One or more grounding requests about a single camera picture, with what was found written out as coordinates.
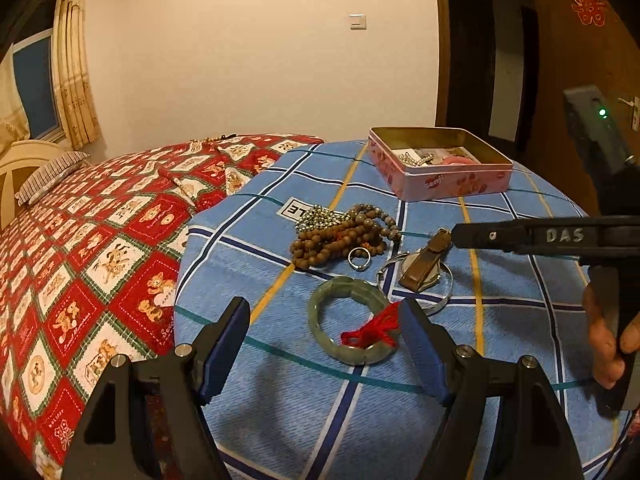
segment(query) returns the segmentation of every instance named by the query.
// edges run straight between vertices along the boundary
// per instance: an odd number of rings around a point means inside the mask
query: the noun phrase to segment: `blue checkered blanket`
[[[413,479],[444,409],[423,393],[402,338],[391,358],[370,367],[349,367],[324,354],[307,328],[309,295],[334,276],[375,283],[386,258],[417,250],[439,227],[583,214],[517,164],[506,193],[402,202],[363,149],[363,142],[299,146],[191,221],[177,285],[176,342],[192,341],[233,296],[244,296],[253,309],[223,393],[204,408],[234,478]],[[291,198],[328,206],[336,197],[337,210],[364,202],[392,214],[404,233],[401,247],[375,257],[365,272],[355,272],[346,261],[287,271],[295,230],[282,206]],[[473,345],[487,357],[535,356],[574,432],[585,477],[592,478],[622,424],[598,415],[588,380],[591,353],[580,308],[584,271],[572,258],[457,248],[446,262],[454,277],[453,297],[432,320],[457,343]],[[384,282],[393,301],[408,295],[396,283],[398,270],[388,272]],[[420,300],[433,303],[446,293],[442,279]],[[341,332],[359,328],[368,316],[364,306],[335,300],[322,326],[339,340]],[[488,458],[497,407],[497,399],[488,401],[476,479]]]

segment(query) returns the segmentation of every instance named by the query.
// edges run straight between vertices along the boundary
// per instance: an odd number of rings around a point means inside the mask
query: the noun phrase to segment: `blue gripper pad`
[[[222,387],[225,385],[249,329],[250,316],[249,303],[242,300],[204,364],[204,380],[198,391],[198,396],[203,403],[208,404],[213,397],[222,392]]]
[[[438,356],[429,336],[420,326],[408,300],[404,300],[398,307],[398,322],[402,338],[409,349],[425,393],[435,397],[441,405],[449,405],[452,395],[447,387],[444,362]]]

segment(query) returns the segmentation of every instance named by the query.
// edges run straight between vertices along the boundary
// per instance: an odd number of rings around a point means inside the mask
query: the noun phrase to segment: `curtain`
[[[98,139],[84,50],[84,0],[56,0],[51,75],[60,123],[71,146],[77,150]]]
[[[14,48],[0,62],[0,156],[12,142],[29,138],[29,121],[15,85]]]

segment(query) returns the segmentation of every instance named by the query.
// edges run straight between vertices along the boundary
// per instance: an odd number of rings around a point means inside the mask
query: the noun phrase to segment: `red patterned bedspread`
[[[320,142],[244,136],[121,156],[73,173],[2,232],[0,413],[47,480],[60,477],[108,360],[173,346],[194,209],[238,191],[291,148]]]

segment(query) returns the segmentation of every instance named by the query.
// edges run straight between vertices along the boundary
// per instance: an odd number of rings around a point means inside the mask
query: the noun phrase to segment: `green bracelet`
[[[360,304],[366,305],[375,316],[382,312],[389,304],[386,296],[380,290],[363,280],[354,280],[348,276],[339,276],[328,282],[324,282],[311,294],[306,306],[309,330],[318,344],[327,354],[347,365],[360,366],[371,365],[382,361],[396,348],[389,346],[384,341],[378,341],[368,348],[338,345],[321,328],[318,322],[318,313],[321,304],[326,304],[328,298],[352,298]],[[394,339],[398,338],[397,331],[390,334]]]

